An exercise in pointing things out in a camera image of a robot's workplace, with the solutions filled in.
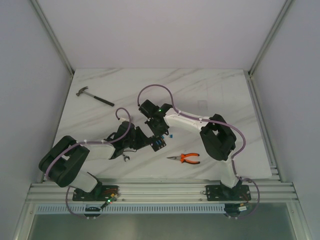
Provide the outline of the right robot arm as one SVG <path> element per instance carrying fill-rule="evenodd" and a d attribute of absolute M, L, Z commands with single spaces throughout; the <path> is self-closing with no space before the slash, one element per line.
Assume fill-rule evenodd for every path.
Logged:
<path fill-rule="evenodd" d="M 177 127 L 199 134 L 207 154 L 220 164 L 221 193 L 228 200 L 239 194 L 238 179 L 234 174 L 230 154 L 236 147 L 237 137 L 221 115 L 201 117 L 174 109 L 171 104 L 161 107 L 146 100 L 138 110 L 147 118 L 147 124 L 157 137 L 169 134 L 170 127 Z"/>

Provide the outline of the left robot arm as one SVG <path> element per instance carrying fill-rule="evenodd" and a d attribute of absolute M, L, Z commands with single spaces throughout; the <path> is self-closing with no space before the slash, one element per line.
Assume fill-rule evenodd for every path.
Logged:
<path fill-rule="evenodd" d="M 124 121 L 116 132 L 100 142 L 94 141 L 93 144 L 106 146 L 106 158 L 113 160 L 126 149 L 137 151 L 151 145 L 152 138 L 147 137 L 140 127 Z M 90 201 L 97 201 L 103 193 L 100 181 L 92 174 L 81 171 L 89 153 L 85 141 L 80 144 L 70 135 L 66 135 L 41 159 L 38 168 L 47 179 L 59 187 L 80 189 Z"/>

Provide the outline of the black fuse box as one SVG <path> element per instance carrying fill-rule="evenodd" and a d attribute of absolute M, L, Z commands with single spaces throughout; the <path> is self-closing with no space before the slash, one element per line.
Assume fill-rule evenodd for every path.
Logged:
<path fill-rule="evenodd" d="M 150 140 L 150 146 L 155 152 L 161 150 L 166 146 L 166 143 L 161 136 L 159 137 L 152 136 L 149 138 L 149 140 Z"/>

